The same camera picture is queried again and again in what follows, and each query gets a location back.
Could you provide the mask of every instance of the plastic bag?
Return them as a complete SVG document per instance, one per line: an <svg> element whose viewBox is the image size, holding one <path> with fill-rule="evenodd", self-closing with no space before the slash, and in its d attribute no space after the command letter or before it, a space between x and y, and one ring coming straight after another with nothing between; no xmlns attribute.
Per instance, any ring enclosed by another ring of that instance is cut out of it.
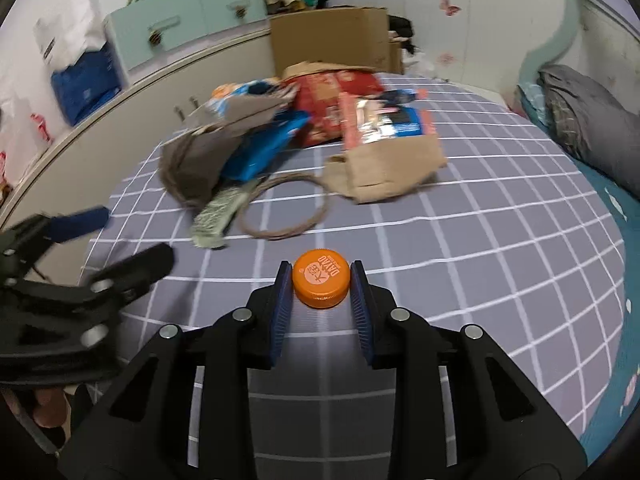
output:
<svg viewBox="0 0 640 480"><path fill-rule="evenodd" d="M0 176L15 188L52 139L44 118L31 113L27 100L10 94L0 98L0 110Z"/></svg>
<svg viewBox="0 0 640 480"><path fill-rule="evenodd" d="M356 97L346 92L340 94L345 150L382 139L434 133L428 111L398 104L398 97L404 97L401 94L391 97L394 98L392 102Z"/></svg>
<svg viewBox="0 0 640 480"><path fill-rule="evenodd" d="M278 114L273 123L247 135L222 169L222 176L247 182L271 164L273 159L308 123L306 112L287 111Z"/></svg>
<svg viewBox="0 0 640 480"><path fill-rule="evenodd" d="M85 52L98 52L106 37L99 0L62 0L33 29L40 53L52 72L75 65Z"/></svg>
<svg viewBox="0 0 640 480"><path fill-rule="evenodd" d="M404 65L405 76L427 77L430 79L437 77L435 65L427 59L427 55L424 52L420 52L417 49L413 55L403 50L402 64Z"/></svg>

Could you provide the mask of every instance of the brown paper bag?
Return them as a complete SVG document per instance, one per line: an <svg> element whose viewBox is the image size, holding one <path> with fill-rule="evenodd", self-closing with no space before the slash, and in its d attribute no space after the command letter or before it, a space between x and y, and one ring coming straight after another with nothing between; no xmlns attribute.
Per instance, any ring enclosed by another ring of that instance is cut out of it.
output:
<svg viewBox="0 0 640 480"><path fill-rule="evenodd" d="M427 134L377 140L333 155L322 177L332 191L369 203L411 192L446 165L440 139Z"/></svg>

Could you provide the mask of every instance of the gray pillow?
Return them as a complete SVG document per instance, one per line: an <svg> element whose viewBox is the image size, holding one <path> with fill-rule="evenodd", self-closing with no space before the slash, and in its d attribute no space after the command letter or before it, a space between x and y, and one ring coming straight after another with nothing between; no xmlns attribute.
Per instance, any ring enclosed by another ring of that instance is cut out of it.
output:
<svg viewBox="0 0 640 480"><path fill-rule="evenodd" d="M640 199L640 116L571 67L546 66L540 75L555 140Z"/></svg>

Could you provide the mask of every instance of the snack bag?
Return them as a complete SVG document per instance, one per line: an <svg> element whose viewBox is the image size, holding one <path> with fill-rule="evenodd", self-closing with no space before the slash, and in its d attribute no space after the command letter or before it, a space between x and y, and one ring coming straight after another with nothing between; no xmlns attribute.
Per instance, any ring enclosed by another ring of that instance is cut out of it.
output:
<svg viewBox="0 0 640 480"><path fill-rule="evenodd" d="M382 139L435 134L431 114L396 104L397 101L369 99L342 92L339 97L344 149Z"/></svg>
<svg viewBox="0 0 640 480"><path fill-rule="evenodd" d="M283 84L295 82L300 85L294 108L311 115L311 126L299 137L303 147L342 137L340 92L379 95L384 88L374 72L375 69L367 67L308 62L285 70Z"/></svg>

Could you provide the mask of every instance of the grid-patterned bed sheet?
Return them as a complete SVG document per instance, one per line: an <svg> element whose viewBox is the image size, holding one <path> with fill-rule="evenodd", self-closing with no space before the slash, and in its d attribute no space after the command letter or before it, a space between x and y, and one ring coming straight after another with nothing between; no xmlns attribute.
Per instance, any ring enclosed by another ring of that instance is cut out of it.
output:
<svg viewBox="0 0 640 480"><path fill-rule="evenodd" d="M582 434L609 383L622 329L624 245L609 211L542 131L503 106L452 84L380 77L389 89L428 91L414 106L431 110L449 157L436 182L413 194L372 205L334 196L326 220L302 236L255 240L232 225L228 247L207 251L191 243L191 218L162 188L160 146L122 182L109 204L113 222L91 241L84 275L158 242L177 254L172 275L124 312L122 358L165 323L212 324L243 306L252 289L273 283L281 260L327 247L362 260L372 283L429 322L483 326ZM276 172L319 174L339 151L329 144L287 152ZM288 183L257 200L248 217L278 229L320 201L311 184ZM443 385L447 400L446 378ZM279 364L252 372L250 391L261 479L385 478L394 374L366 367L348 299L328 311L296 302Z"/></svg>

